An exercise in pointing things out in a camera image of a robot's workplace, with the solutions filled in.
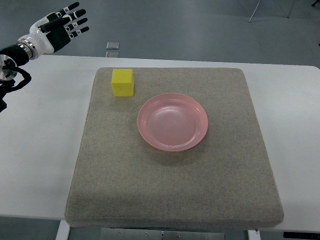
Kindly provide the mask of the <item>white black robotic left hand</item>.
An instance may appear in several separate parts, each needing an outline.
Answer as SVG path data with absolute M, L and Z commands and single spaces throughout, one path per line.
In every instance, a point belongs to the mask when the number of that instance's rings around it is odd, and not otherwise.
M 17 45 L 25 48 L 31 60 L 58 52 L 89 30 L 88 26 L 82 26 L 88 19 L 84 17 L 85 9 L 76 9 L 79 5 L 74 2 L 36 21 L 29 33 L 17 40 Z

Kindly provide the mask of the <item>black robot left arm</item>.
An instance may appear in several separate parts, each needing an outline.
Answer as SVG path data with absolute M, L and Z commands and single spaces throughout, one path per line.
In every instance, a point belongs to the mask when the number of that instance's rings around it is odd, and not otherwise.
M 32 80 L 31 75 L 21 68 L 32 57 L 31 50 L 22 43 L 0 50 L 0 111 L 7 108 L 4 97 L 22 89 Z

